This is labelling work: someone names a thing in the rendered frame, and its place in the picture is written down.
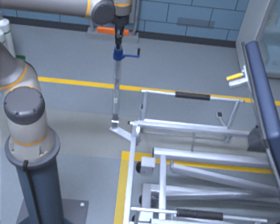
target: wall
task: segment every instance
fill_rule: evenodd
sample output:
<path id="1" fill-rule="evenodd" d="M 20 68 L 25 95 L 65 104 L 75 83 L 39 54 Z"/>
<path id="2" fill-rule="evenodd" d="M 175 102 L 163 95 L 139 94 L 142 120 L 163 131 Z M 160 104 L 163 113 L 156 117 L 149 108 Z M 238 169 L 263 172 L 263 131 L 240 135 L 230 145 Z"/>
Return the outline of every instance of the wall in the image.
<path id="1" fill-rule="evenodd" d="M 249 0 L 141 0 L 138 30 L 236 41 L 248 3 Z M 2 11 L 6 16 L 89 25 L 88 19 L 66 15 Z"/>

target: yellow handle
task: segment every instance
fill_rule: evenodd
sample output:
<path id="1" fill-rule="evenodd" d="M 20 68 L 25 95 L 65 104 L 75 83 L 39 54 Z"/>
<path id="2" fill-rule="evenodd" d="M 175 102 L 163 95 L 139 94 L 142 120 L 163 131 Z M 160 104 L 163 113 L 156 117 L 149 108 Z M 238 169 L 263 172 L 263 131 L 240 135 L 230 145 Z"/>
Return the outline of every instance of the yellow handle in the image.
<path id="1" fill-rule="evenodd" d="M 231 81 L 233 79 L 237 79 L 237 78 L 241 78 L 241 77 L 243 77 L 243 73 L 238 73 L 238 74 L 232 75 L 230 77 L 227 77 L 227 81 Z"/>

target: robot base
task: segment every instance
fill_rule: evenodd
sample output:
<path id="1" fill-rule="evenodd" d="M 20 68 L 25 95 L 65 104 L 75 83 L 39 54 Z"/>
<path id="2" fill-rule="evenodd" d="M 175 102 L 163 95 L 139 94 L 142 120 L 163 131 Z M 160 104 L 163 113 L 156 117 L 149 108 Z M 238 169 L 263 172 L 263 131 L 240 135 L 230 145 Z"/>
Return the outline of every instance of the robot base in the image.
<path id="1" fill-rule="evenodd" d="M 62 203 L 64 208 L 64 224 L 85 224 L 89 208 L 88 201 L 62 199 Z M 23 200 L 16 224 L 30 224 L 29 220 L 26 219 L 27 216 L 27 207 Z"/>

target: orange object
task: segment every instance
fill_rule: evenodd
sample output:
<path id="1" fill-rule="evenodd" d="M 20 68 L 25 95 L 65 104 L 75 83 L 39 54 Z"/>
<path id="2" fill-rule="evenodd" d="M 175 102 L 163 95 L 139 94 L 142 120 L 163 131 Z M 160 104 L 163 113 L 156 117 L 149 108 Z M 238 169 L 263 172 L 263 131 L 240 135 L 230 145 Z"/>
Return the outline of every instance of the orange object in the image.
<path id="1" fill-rule="evenodd" d="M 115 34 L 115 28 L 111 27 L 97 27 L 97 32 L 98 33 L 105 33 L 105 34 Z M 123 35 L 129 35 L 130 31 L 129 30 L 124 30 Z"/>

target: gray floor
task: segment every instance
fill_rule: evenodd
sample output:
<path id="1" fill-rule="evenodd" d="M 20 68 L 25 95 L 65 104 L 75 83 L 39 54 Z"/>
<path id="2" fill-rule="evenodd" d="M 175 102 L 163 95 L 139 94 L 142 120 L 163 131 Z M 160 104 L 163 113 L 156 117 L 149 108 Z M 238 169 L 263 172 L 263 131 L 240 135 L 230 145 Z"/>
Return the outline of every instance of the gray floor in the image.
<path id="1" fill-rule="evenodd" d="M 19 25 L 12 25 L 12 31 L 17 54 L 26 56 L 40 77 L 113 83 L 113 43 L 87 39 L 84 32 L 78 31 Z M 142 49 L 140 59 L 123 60 L 123 85 L 248 97 L 244 86 L 230 89 L 225 80 L 228 75 L 240 72 L 237 53 L 233 48 L 150 39 L 140 39 L 139 44 L 124 43 L 123 47 L 127 54 L 136 53 L 138 47 Z M 275 100 L 280 100 L 280 81 L 271 80 L 270 84 Z M 59 166 L 63 197 L 90 200 L 87 224 L 93 223 L 93 220 L 97 223 L 112 223 L 121 152 L 130 149 L 129 142 L 109 131 L 113 91 L 44 82 L 40 82 L 40 86 L 47 105 L 49 126 L 60 136 Z M 127 131 L 131 131 L 127 121 L 139 116 L 141 101 L 140 93 L 121 91 L 121 127 Z M 162 96 L 151 96 L 148 106 L 148 118 L 212 125 L 220 125 L 216 119 L 217 111 L 221 111 L 224 120 L 228 121 L 233 108 L 233 104 L 227 102 L 198 102 Z M 233 128 L 250 130 L 255 124 L 252 105 L 242 104 Z M 0 134 L 0 148 L 3 148 L 9 133 L 2 109 Z M 190 150 L 191 139 L 143 135 L 137 151 L 151 153 L 152 147 Z M 245 151 L 247 147 L 246 139 L 242 138 L 234 138 L 230 144 L 197 140 L 195 150 L 265 156 L 248 153 Z M 23 195 L 16 173 L 6 161 L 3 150 L 1 157 L 1 219 L 2 224 L 11 224 L 15 223 Z M 80 171 L 68 166 L 72 161 L 75 161 Z M 77 176 L 79 181 L 74 181 L 72 176 Z M 105 212 L 106 206 L 110 209 L 109 214 Z M 245 209 L 229 205 L 227 211 L 230 214 L 236 211 L 252 215 L 263 213 L 280 220 L 279 209 Z M 101 219 L 97 218 L 97 214 L 108 216 Z"/>

